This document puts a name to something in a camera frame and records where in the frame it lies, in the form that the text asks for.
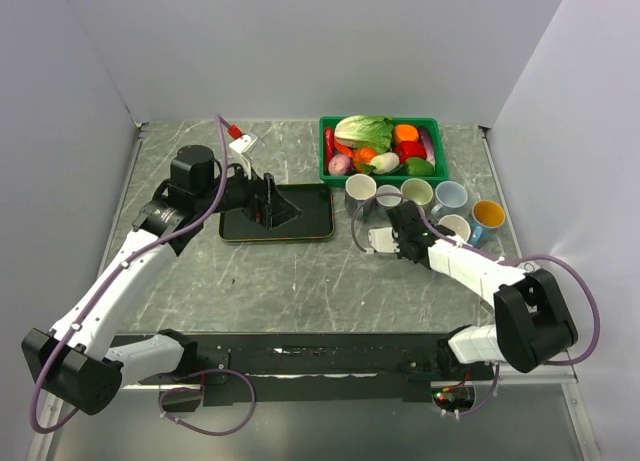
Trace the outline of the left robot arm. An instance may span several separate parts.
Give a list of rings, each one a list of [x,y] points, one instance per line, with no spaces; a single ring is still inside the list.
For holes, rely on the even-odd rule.
[[[171,329],[115,348],[112,341],[133,304],[214,213],[241,209],[265,229],[301,216],[269,173],[257,176],[216,160],[202,145],[178,150],[119,254],[85,296],[49,331],[31,330],[21,347],[38,390],[87,415],[102,411],[121,387],[166,374],[177,383],[198,369],[195,340]]]

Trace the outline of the frosted grey mug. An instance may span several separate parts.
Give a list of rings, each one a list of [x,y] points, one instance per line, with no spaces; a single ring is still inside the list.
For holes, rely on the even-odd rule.
[[[469,202],[467,190],[455,181],[443,181],[434,190],[434,206],[431,217],[440,220],[446,215],[465,216]]]

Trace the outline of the small grey-blue mug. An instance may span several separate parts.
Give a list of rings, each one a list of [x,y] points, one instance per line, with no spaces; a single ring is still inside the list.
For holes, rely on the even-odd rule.
[[[388,211],[392,208],[401,205],[404,202],[402,198],[401,190],[392,185],[382,185],[377,188],[375,208],[378,216],[383,219],[388,219]]]

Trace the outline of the large grey faceted mug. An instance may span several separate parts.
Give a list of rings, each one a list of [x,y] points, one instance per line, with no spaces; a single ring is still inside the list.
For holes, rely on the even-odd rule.
[[[356,218],[366,219],[371,213],[372,197],[376,191],[376,181],[371,176],[362,173],[350,176],[345,183],[344,205],[346,212],[353,216],[356,209],[361,206]]]

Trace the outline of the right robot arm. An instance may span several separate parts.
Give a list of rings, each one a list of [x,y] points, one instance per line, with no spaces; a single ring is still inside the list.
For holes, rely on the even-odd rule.
[[[487,302],[494,323],[452,331],[437,359],[439,372],[459,379],[473,363],[506,363],[528,373],[578,341],[578,331],[553,274],[528,272],[472,251],[446,230],[433,232],[413,202],[387,211],[397,256],[445,275]]]

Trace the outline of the light green mug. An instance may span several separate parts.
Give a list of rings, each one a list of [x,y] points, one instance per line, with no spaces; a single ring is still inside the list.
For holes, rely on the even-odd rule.
[[[419,178],[405,180],[400,190],[402,195],[423,208],[430,206],[434,198],[432,186],[427,181]]]

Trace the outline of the blue patterned mug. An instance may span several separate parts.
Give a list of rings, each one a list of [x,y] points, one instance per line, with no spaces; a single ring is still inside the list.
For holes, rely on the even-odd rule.
[[[471,216],[471,235],[468,242],[474,247],[480,247],[506,220],[503,208],[490,200],[481,200],[475,203],[471,210]]]

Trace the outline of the light blue faceted mug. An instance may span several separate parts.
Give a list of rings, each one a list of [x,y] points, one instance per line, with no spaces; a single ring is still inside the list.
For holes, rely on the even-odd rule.
[[[449,214],[443,216],[438,221],[439,226],[444,226],[453,231],[464,242],[468,242],[471,237],[471,226],[465,218],[458,214]]]

